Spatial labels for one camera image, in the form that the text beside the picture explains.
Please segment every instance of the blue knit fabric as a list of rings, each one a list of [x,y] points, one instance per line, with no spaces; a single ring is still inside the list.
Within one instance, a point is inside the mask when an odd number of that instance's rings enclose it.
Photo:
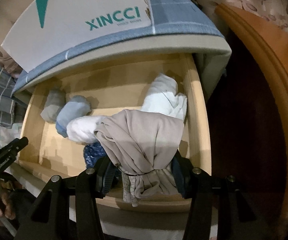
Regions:
[[[86,168],[93,168],[98,159],[107,156],[99,142],[88,144],[83,150]]]

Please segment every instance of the drawer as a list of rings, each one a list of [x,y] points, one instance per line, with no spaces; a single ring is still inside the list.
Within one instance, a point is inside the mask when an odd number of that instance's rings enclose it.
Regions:
[[[161,72],[174,78],[179,92],[187,96],[187,118],[179,151],[193,166],[211,174],[205,102],[191,54],[138,55],[85,63],[39,83],[23,123],[21,135],[28,138],[29,144],[20,152],[19,164],[45,182],[56,174],[67,178],[85,170],[84,146],[63,138],[56,132],[55,124],[40,116],[50,89],[60,87],[67,100],[74,95],[85,96],[91,103],[91,115],[112,115],[123,109],[140,109],[151,82]],[[132,207],[123,201],[122,185],[97,202],[142,212],[186,212],[190,207],[190,200],[184,200],[180,194],[156,194]]]

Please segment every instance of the light blue cloth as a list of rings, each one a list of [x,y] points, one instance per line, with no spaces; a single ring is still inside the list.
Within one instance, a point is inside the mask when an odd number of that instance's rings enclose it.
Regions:
[[[57,54],[29,73],[22,71],[12,93],[56,65],[90,50],[113,43],[163,34],[209,34],[223,37],[212,21],[190,0],[150,0],[154,24],[108,34]]]
[[[83,96],[73,96],[59,112],[56,118],[55,128],[57,132],[66,138],[66,127],[68,123],[78,117],[85,116],[91,111],[90,103]]]

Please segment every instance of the orange wooden frame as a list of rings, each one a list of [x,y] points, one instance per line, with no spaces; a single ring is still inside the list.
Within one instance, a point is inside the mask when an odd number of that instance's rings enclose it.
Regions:
[[[277,233],[284,238],[288,232],[288,34],[273,23],[233,6],[221,4],[215,11],[258,63],[281,117],[286,143],[287,179]]]

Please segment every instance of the folded clothes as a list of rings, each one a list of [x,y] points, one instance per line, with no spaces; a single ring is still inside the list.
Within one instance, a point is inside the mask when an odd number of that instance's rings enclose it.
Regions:
[[[173,78],[159,74],[148,89],[140,110],[184,120],[187,97],[182,93],[177,93],[177,82]]]
[[[71,120],[67,125],[68,139],[77,143],[98,142],[94,129],[106,115],[82,116]]]
[[[66,138],[66,127],[68,123],[78,117],[86,115],[91,111],[90,103],[83,96],[73,96],[70,101],[62,108],[56,118],[56,130],[57,132]]]
[[[180,119],[128,109],[104,118],[96,127],[96,138],[122,171],[124,201],[137,206],[141,198],[157,192],[177,193],[170,162],[183,129]]]
[[[59,89],[50,90],[41,117],[45,122],[55,123],[59,112],[65,105],[65,93]]]

